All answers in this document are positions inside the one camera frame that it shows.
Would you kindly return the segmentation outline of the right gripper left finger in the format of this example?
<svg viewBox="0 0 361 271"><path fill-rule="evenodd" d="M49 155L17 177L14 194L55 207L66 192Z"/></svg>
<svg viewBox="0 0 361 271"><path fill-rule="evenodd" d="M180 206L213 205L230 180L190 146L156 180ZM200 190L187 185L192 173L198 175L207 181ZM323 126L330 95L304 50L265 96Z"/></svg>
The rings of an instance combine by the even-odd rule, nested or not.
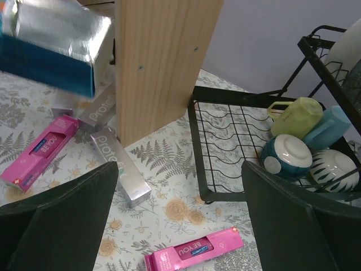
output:
<svg viewBox="0 0 361 271"><path fill-rule="evenodd" d="M118 181L116 162L1 207L1 270L93 270Z"/></svg>

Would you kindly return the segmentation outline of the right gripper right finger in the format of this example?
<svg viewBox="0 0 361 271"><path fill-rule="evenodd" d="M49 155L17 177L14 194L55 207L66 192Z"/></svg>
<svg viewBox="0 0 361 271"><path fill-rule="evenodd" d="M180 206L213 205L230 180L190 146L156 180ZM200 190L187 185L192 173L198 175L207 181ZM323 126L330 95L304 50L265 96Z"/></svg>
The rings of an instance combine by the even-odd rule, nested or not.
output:
<svg viewBox="0 0 361 271"><path fill-rule="evenodd" d="M360 208L249 161L241 172L263 270L360 270Z"/></svg>

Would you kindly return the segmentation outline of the silver blue R.O toothpaste box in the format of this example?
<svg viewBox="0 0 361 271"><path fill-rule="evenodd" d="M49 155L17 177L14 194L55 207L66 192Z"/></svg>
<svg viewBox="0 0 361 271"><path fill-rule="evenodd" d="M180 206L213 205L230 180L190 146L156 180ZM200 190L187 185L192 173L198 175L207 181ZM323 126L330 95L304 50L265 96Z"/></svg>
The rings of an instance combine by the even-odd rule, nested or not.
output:
<svg viewBox="0 0 361 271"><path fill-rule="evenodd" d="M1 71L93 98L114 38L113 19L77 1L5 1Z"/></svg>

